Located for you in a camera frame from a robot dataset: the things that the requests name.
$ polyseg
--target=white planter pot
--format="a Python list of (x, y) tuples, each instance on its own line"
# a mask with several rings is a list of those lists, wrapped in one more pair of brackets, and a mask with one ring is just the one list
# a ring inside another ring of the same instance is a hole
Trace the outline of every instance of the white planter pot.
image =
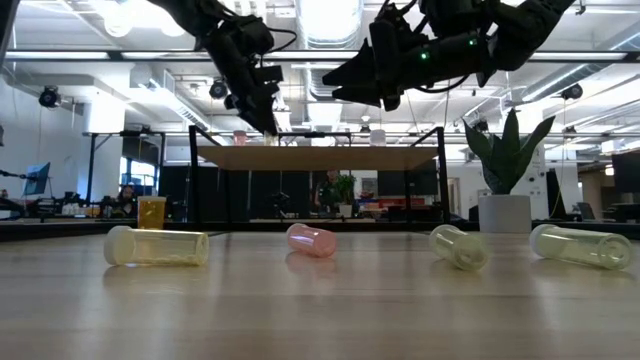
[(349, 219), (353, 217), (353, 206), (351, 205), (340, 205), (340, 216)]
[(531, 233), (531, 200), (526, 195), (492, 195), (478, 200), (480, 231), (488, 234)]

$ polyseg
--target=green leaves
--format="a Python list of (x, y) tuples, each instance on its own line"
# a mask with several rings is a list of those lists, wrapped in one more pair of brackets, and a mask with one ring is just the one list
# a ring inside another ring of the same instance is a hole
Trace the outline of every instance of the green leaves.
[(505, 142), (505, 148), (510, 153), (513, 154), (520, 150), (520, 124), (518, 124), (518, 116), (515, 109), (511, 109), (509, 115), (507, 115), (502, 140)]
[(510, 194), (522, 178), (538, 144), (549, 134), (555, 117), (541, 122), (531, 135), (520, 139), (520, 126), (515, 109), (509, 112), (502, 139), (487, 138), (465, 122), (469, 148), (482, 160), (484, 179), (496, 195)]
[(476, 154), (480, 159), (488, 159), (491, 157), (491, 145), (489, 145), (489, 140), (486, 136), (484, 136), (481, 132), (478, 132), (467, 125), (464, 122), (464, 130), (467, 137), (467, 143), (469, 143), (469, 148)]
[(531, 135), (529, 135), (525, 139), (524, 144), (520, 149), (518, 162), (516, 166), (516, 173), (520, 174), (518, 179), (521, 178), (522, 175), (524, 175), (525, 171), (527, 171), (527, 167), (531, 162), (531, 157), (533, 156), (533, 152), (536, 150), (536, 147), (538, 147), (538, 144), (540, 144), (540, 142), (544, 140), (544, 138), (547, 135), (549, 135), (549, 132), (551, 131), (551, 127), (553, 126), (553, 122), (555, 121), (555, 119), (556, 117), (553, 116), (544, 120), (543, 122), (538, 124), (538, 126), (531, 133)]

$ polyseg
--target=person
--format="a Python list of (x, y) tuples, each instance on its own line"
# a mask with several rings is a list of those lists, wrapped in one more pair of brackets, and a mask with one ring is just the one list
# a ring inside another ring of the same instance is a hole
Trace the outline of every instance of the person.
[(320, 216), (336, 214), (339, 211), (340, 193), (336, 187), (339, 175), (337, 170), (329, 170), (327, 171), (327, 180), (318, 184), (315, 204)]
[(138, 216), (138, 204), (136, 203), (135, 190), (133, 186), (123, 186), (116, 199), (113, 216), (135, 218)]

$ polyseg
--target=ceiling camera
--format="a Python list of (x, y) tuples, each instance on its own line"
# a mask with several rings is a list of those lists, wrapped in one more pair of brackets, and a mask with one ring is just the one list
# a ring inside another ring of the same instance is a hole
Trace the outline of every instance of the ceiling camera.
[(222, 80), (215, 80), (213, 85), (211, 85), (211, 89), (209, 90), (209, 95), (211, 95), (214, 99), (224, 99), (227, 94), (229, 94), (229, 89), (227, 89), (227, 85), (224, 84)]
[(46, 107), (47, 109), (55, 109), (60, 107), (62, 103), (62, 97), (58, 93), (57, 86), (45, 86), (44, 90), (40, 94), (40, 98), (38, 102), (42, 107)]
[(580, 86), (580, 84), (575, 84), (565, 89), (563, 92), (561, 92), (560, 97), (563, 98), (564, 100), (569, 100), (569, 99), (577, 100), (582, 97), (582, 94), (584, 94), (584, 91), (582, 90), (582, 86)]

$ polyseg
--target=potted plant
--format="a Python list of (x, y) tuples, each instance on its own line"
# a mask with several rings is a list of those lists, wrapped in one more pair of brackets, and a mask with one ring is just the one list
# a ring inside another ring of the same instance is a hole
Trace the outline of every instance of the potted plant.
[(467, 142), (482, 161), (483, 175), (492, 195), (478, 199), (480, 231), (486, 233), (531, 232), (528, 195), (511, 195), (527, 171), (538, 144), (549, 134), (555, 117), (541, 122), (531, 135), (520, 138), (515, 109), (509, 112), (502, 138), (485, 135), (465, 122)]
[(340, 196), (340, 215), (345, 218), (353, 216), (353, 187), (356, 177), (353, 175), (338, 175), (335, 187)]

